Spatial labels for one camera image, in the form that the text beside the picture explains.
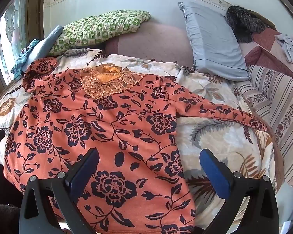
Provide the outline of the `orange floral blouse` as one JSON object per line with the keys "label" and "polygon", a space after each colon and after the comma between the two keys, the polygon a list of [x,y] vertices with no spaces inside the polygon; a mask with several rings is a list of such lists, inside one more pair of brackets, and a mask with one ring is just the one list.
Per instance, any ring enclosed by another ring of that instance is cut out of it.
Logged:
{"label": "orange floral blouse", "polygon": [[266,130],[253,115],[166,77],[108,63],[54,73],[56,67],[54,58],[38,59],[24,75],[30,98],[11,126],[4,176],[24,191],[32,175],[55,177],[97,150],[97,169],[77,200],[96,231],[192,232],[195,204],[176,144],[178,117]]}

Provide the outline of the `teal patterned small garment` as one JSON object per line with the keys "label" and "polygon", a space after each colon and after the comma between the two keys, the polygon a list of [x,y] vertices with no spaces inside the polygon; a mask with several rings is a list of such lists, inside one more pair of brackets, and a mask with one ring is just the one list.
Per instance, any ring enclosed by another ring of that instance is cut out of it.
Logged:
{"label": "teal patterned small garment", "polygon": [[14,80],[19,80],[22,75],[22,68],[25,65],[26,61],[28,60],[29,55],[31,54],[32,50],[35,46],[39,43],[38,39],[34,39],[28,47],[22,49],[21,53],[17,57],[15,61],[14,67],[11,69],[11,73],[13,74]]}

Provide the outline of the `cream leaf-print blanket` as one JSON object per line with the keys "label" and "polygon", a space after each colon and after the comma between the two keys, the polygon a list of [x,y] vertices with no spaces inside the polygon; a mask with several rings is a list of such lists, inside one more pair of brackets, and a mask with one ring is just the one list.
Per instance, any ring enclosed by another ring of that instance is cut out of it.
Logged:
{"label": "cream leaf-print blanket", "polygon": [[[113,64],[139,74],[166,77],[215,104],[227,105],[253,115],[241,99],[234,95],[233,83],[200,74],[174,62],[141,60],[117,54],[106,55],[98,49],[75,49],[53,58],[57,60],[54,73],[105,63]],[[24,90],[22,81],[23,78],[12,82],[0,94],[0,130],[6,132],[0,142],[0,164],[3,167],[4,151],[11,126],[30,98],[30,93]],[[177,118],[176,144],[184,178],[195,204],[194,228],[206,228],[224,203],[224,200],[216,195],[200,165],[199,155],[203,149],[209,149],[232,171],[240,172],[246,178],[259,179],[266,175],[271,179],[274,189],[280,186],[282,182],[280,170],[283,167],[279,161],[280,151],[275,146],[271,132],[264,121],[254,117],[266,126],[265,131],[231,121],[213,121],[200,117]]]}

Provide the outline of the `blue folded cloth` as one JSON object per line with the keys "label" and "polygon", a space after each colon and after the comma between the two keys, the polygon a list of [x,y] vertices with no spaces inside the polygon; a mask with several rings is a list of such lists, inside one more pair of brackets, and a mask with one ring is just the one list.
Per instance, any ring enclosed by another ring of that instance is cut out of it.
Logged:
{"label": "blue folded cloth", "polygon": [[25,73],[32,62],[40,58],[45,58],[49,54],[57,38],[63,32],[63,29],[64,27],[58,25],[46,38],[37,43],[37,45],[30,52],[25,64],[22,66],[23,73]]}

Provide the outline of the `stained glass window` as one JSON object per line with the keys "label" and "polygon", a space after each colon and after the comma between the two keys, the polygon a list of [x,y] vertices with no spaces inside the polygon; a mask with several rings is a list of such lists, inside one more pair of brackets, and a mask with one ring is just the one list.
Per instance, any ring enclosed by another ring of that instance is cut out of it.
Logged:
{"label": "stained glass window", "polygon": [[0,73],[4,83],[13,80],[11,72],[26,47],[25,5],[27,0],[13,0],[0,18]]}

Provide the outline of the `striped floral quilt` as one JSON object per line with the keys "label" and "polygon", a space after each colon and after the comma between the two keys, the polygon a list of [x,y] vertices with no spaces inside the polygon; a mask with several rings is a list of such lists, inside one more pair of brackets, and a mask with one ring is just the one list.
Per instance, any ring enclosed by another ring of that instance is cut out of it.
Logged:
{"label": "striped floral quilt", "polygon": [[293,187],[293,78],[263,66],[248,69],[250,79],[236,87],[270,127],[283,158],[285,181]]}

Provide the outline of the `green checkered pillow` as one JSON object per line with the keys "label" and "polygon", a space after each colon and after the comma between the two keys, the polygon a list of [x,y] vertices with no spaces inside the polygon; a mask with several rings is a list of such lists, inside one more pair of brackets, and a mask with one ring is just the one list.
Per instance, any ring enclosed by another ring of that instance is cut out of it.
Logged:
{"label": "green checkered pillow", "polygon": [[150,13],[142,10],[116,10],[79,19],[63,27],[48,55],[59,56],[69,49],[98,45],[122,34],[135,33],[149,19]]}

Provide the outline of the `pink patchwork blanket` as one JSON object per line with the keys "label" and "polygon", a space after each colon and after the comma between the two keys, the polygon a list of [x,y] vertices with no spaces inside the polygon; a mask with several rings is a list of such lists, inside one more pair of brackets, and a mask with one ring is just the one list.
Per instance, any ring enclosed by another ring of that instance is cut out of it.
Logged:
{"label": "pink patchwork blanket", "polygon": [[293,63],[287,61],[275,35],[279,32],[266,28],[262,33],[254,34],[252,42],[240,43],[246,64],[263,66],[293,78]]}

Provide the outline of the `light grey small garment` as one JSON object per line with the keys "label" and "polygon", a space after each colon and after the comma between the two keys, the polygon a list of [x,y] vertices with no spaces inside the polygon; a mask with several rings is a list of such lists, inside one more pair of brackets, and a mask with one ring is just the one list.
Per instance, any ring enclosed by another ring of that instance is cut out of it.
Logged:
{"label": "light grey small garment", "polygon": [[290,37],[287,34],[279,34],[275,35],[275,39],[281,46],[287,62],[293,63],[293,37]]}

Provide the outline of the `light blue pillow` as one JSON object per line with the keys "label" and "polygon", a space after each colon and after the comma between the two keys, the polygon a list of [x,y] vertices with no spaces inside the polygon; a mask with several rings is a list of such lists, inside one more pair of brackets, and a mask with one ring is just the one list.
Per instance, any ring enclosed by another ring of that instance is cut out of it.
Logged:
{"label": "light blue pillow", "polygon": [[179,2],[178,6],[193,50],[194,69],[230,81],[249,80],[240,45],[225,16],[194,2]]}

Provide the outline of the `mauve bed sheet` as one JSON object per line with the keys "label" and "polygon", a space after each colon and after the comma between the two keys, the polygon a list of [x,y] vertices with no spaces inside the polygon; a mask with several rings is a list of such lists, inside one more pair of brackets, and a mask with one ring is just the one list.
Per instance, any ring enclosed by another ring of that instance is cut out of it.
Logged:
{"label": "mauve bed sheet", "polygon": [[192,67],[193,50],[187,32],[177,27],[144,22],[135,33],[126,33],[105,42],[108,54],[119,54]]}

